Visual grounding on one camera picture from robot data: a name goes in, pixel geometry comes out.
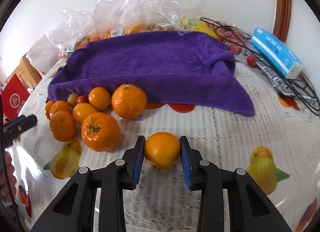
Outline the person's left hand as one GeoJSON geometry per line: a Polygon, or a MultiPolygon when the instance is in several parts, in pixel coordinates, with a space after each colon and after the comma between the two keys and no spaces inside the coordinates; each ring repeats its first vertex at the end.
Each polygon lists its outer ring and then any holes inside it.
{"type": "MultiPolygon", "coordinates": [[[[16,189],[17,179],[14,176],[15,168],[11,163],[12,158],[11,158],[10,153],[8,153],[6,151],[4,156],[5,156],[5,167],[6,167],[7,174],[8,174],[8,181],[10,184],[12,196],[15,197],[16,191],[17,191],[17,189],[16,189]]],[[[1,194],[3,195],[3,197],[5,198],[5,200],[7,202],[11,202],[10,192],[8,190],[7,183],[5,180],[5,174],[0,175],[0,185],[1,185],[1,194]]]]}

